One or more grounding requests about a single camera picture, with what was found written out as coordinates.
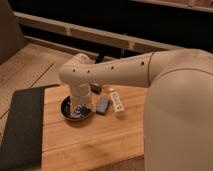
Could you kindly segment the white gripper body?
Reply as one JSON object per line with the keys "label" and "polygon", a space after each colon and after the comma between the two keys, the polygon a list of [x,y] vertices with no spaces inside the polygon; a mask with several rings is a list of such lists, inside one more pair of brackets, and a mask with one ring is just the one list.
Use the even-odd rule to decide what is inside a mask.
{"label": "white gripper body", "polygon": [[91,106],[92,103],[92,93],[89,84],[72,85],[70,86],[71,92],[71,112],[74,112],[78,106],[85,105],[87,107]]}

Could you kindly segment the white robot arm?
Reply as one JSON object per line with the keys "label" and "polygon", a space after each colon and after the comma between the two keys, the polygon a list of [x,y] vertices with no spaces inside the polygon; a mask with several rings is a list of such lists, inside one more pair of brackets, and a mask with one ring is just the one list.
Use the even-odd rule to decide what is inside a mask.
{"label": "white robot arm", "polygon": [[79,53],[58,71],[72,104],[91,104],[91,83],[139,90],[144,171],[213,171],[213,53],[155,51],[95,64]]}

